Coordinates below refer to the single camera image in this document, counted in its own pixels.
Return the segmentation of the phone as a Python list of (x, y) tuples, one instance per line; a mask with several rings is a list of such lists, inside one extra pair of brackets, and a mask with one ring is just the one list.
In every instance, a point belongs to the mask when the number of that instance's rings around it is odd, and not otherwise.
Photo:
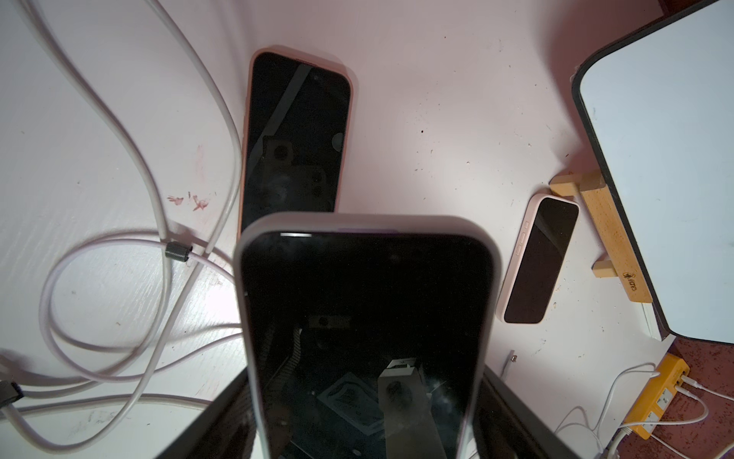
[(465, 456), (497, 258), (460, 217), (252, 223), (234, 262), (263, 455)]
[(277, 212), (334, 212), (353, 101), (347, 68), (283, 46), (250, 62), (238, 231)]
[(550, 305), (580, 214), (572, 200), (548, 193), (531, 197), (497, 303), (508, 324), (537, 324)]

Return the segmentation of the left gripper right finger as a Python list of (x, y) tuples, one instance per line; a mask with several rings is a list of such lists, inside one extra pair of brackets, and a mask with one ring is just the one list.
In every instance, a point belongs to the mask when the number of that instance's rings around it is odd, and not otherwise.
[(482, 374), (472, 429), (483, 459), (577, 457), (489, 367)]

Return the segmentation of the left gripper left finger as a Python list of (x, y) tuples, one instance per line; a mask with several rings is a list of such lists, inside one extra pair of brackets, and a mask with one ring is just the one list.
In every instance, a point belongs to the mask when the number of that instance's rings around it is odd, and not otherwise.
[(244, 370), (158, 458), (252, 456), (255, 418)]

